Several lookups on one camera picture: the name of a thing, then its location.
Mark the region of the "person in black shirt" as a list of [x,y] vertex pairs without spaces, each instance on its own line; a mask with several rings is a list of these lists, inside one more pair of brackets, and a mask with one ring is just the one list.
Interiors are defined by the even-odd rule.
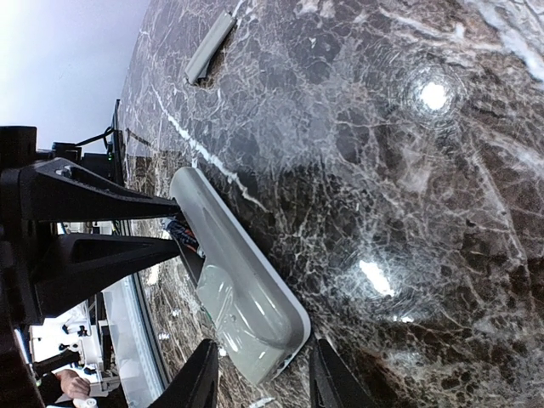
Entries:
[[45,405],[54,405],[62,395],[70,400],[87,400],[90,395],[90,382],[70,369],[45,374],[37,388]]

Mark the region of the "white universal remote control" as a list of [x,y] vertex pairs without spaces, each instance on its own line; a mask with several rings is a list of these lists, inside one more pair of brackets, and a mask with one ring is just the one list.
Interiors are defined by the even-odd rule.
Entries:
[[169,193],[204,252],[196,294],[218,340],[248,382],[276,378],[309,339],[307,311],[200,169],[178,169]]

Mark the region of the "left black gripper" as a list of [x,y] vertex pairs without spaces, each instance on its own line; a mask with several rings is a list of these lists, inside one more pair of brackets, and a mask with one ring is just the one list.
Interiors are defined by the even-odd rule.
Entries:
[[14,330],[62,315],[122,278],[175,258],[172,240],[59,235],[49,224],[176,215],[64,158],[37,161],[37,129],[1,127],[1,406],[43,407]]

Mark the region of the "dark blue orange AAA battery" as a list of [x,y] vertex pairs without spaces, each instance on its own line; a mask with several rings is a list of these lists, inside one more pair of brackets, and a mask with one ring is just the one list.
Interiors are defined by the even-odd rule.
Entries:
[[176,218],[165,218],[163,220],[163,229],[181,246],[190,249],[200,258],[206,255],[196,239],[195,234],[185,221]]

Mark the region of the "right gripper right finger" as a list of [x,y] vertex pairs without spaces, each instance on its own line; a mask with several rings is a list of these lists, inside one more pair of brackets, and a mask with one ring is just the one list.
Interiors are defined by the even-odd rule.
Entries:
[[310,354],[309,385],[312,407],[377,407],[376,402],[324,338],[315,341]]

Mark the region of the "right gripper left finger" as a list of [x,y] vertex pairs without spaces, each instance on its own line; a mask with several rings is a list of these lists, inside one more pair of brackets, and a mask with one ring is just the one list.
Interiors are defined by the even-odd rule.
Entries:
[[150,408],[214,408],[218,397],[218,345],[204,339]]

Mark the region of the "grey battery compartment cover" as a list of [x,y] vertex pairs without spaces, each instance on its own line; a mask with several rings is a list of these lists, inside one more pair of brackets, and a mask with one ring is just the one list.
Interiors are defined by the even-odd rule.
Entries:
[[231,13],[222,12],[203,37],[184,70],[186,80],[193,85],[207,76],[207,68],[224,39],[228,36],[236,19]]

